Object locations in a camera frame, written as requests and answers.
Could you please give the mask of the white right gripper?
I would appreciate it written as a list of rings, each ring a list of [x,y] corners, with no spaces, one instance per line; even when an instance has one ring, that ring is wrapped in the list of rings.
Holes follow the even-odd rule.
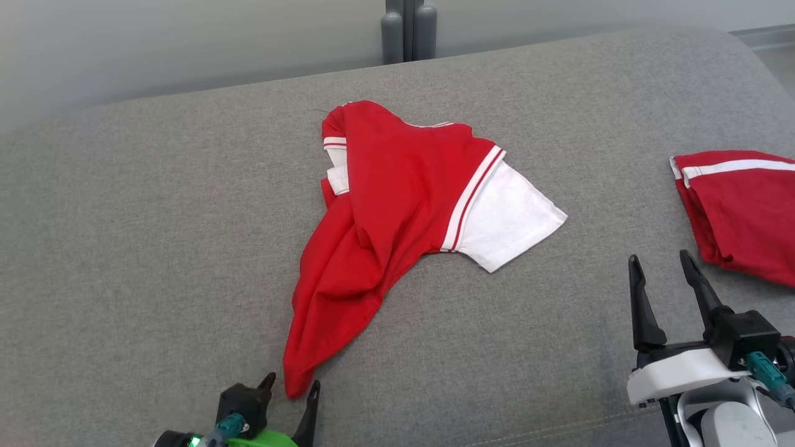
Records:
[[[733,315],[734,312],[718,298],[689,251],[679,252],[679,262],[685,280],[696,297],[704,325],[703,339],[712,341],[717,318]],[[631,405],[645,404],[651,399],[667,398],[709,387],[729,378],[751,375],[744,367],[737,371],[728,368],[710,347],[686,349],[672,356],[653,359],[653,354],[662,353],[667,337],[654,317],[645,290],[647,278],[637,255],[629,257],[628,271],[633,345],[638,351],[636,367],[627,380],[627,396]]]

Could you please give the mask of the red shorts white hem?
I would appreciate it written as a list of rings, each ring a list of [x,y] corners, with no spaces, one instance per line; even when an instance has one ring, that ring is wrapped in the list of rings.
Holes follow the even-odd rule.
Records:
[[[702,260],[795,287],[795,160],[704,151],[670,167]]]

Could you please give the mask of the grey fabric sofa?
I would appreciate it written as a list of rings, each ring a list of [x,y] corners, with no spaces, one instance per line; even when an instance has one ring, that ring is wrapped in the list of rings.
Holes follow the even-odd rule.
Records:
[[[465,122],[568,220],[494,274],[426,256],[317,371],[316,447],[668,447],[628,404],[627,258],[672,342],[701,337],[668,158],[795,158],[795,100],[692,27],[117,102],[0,135],[0,447],[150,447],[281,371],[325,211],[320,124],[369,99]]]

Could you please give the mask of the grey upright stand column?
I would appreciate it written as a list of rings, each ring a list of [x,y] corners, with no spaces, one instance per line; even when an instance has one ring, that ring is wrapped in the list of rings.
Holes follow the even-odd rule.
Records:
[[[425,0],[385,0],[380,22],[384,65],[434,59],[437,21],[437,8]]]

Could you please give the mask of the red t-shirt white sleeves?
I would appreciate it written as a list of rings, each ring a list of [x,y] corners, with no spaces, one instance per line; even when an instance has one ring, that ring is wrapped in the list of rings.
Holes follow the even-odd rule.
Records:
[[[321,181],[327,210],[293,292],[289,399],[309,391],[316,368],[363,333],[423,256],[463,253],[493,273],[568,218],[469,125],[409,124],[360,100],[330,111],[321,135],[332,162]]]

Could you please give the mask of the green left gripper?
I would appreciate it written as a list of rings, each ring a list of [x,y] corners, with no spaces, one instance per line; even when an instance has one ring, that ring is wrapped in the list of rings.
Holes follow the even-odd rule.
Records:
[[[260,390],[271,393],[276,373],[270,372],[261,380]],[[314,447],[316,421],[320,405],[320,381],[315,380],[307,393],[306,410],[295,434],[290,436],[273,430],[262,430],[255,438],[231,438],[227,447]]]

